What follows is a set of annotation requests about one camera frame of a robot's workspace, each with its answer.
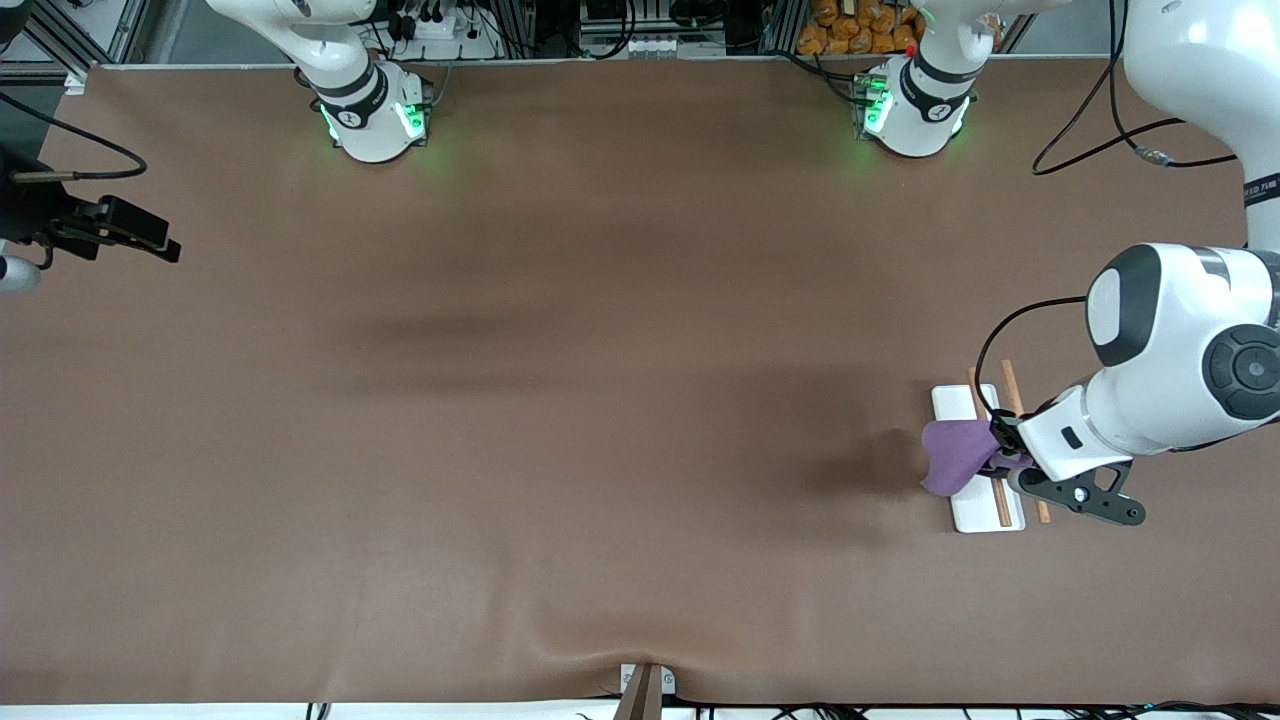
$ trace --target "brown table surface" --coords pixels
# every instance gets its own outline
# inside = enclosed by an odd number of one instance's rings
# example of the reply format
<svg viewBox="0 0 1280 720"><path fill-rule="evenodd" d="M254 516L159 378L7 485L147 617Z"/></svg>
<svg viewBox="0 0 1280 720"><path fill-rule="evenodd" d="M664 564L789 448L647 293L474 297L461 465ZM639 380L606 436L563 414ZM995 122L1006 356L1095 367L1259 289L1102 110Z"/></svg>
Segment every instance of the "brown table surface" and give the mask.
<svg viewBox="0 0 1280 720"><path fill-rule="evenodd" d="M4 299L3 700L530 700L637 659L716 702L1280 700L1275 432L1140 461L1138 529L960 536L918 487L929 387L1006 311L1244 240L1234 165L1029 174L1098 68L993 64L918 161L781 61L465 68L378 167L287 72L93 73L60 115L151 170L74 190L186 250ZM1079 309L1004 356L1028 405L1097 366Z"/></svg>

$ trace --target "purple cloth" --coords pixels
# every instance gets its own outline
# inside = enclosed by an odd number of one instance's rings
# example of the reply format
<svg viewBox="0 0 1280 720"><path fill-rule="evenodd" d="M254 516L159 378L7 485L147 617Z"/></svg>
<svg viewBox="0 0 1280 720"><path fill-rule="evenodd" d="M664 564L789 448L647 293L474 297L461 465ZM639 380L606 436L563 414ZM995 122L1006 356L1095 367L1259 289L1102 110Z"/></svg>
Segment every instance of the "purple cloth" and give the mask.
<svg viewBox="0 0 1280 720"><path fill-rule="evenodd" d="M1030 468L1029 456L1009 457L991 434L986 420L934 420L924 425L924 452L929 474L920 483L933 495L951 497L964 489L984 466Z"/></svg>

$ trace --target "wooden stick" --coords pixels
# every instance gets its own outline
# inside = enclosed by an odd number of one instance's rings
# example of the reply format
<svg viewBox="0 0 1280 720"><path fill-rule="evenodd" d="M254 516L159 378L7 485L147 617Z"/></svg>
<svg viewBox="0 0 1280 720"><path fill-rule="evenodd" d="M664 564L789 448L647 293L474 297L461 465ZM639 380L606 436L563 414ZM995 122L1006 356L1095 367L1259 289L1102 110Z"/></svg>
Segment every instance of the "wooden stick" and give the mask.
<svg viewBox="0 0 1280 720"><path fill-rule="evenodd" d="M978 415L979 420L987 420L987 409L982 405L979 392L982 389L978 387L978 369L969 368L969 395L973 397L973 411ZM1005 497L1005 483L1000 478L991 478L991 492L996 496L996 514L1000 515L1000 527L1012 528L1014 518L1009 514L1009 498Z"/></svg>
<svg viewBox="0 0 1280 720"><path fill-rule="evenodd" d="M1014 411L1014 415L1020 418L1024 413L1023 396L1018 392L1014 363L1011 360L1001 360L1000 369L1005 372L1005 395L1009 396L1009 409ZM1052 518L1048 516L1048 503L1043 500L1036 501L1036 518L1039 519L1041 525L1047 525L1052 521Z"/></svg>

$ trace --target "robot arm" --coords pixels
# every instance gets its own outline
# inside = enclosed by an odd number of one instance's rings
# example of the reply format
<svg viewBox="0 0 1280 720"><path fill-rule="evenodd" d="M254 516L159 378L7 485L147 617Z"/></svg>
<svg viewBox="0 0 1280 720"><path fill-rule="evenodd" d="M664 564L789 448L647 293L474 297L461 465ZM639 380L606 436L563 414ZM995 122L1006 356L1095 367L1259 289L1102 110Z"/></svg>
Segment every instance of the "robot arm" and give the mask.
<svg viewBox="0 0 1280 720"><path fill-rule="evenodd" d="M349 23L375 0L209 0L289 56L320 97L329 135L348 155L383 163L426 138L422 78L374 61Z"/></svg>
<svg viewBox="0 0 1280 720"><path fill-rule="evenodd" d="M1030 418L1006 421L1006 447L1036 462L1010 471L1010 483L1076 512L1140 523L1142 506L1120 493L1135 456L1203 447L1280 416L1277 316L1280 255L1125 250L1087 300L1103 368ZM1101 468L1116 473L1115 487L1094 482Z"/></svg>
<svg viewBox="0 0 1280 720"><path fill-rule="evenodd" d="M909 158L942 150L960 132L969 90L991 58L995 31L983 18L992 13L1041 13L1070 1L911 0L928 29L914 55L891 58L870 70L884 77L888 99L863 131Z"/></svg>
<svg viewBox="0 0 1280 720"><path fill-rule="evenodd" d="M1135 456L1280 416L1280 4L1134 0L1129 23L1125 74L1139 95L1240 158L1248 250L1139 245L1117 255L1087 300L1103 368L996 433L1036 462L1009 474L1015 488L1137 524L1142 506L1119 486L1098 488L1097 469L1123 483Z"/></svg>

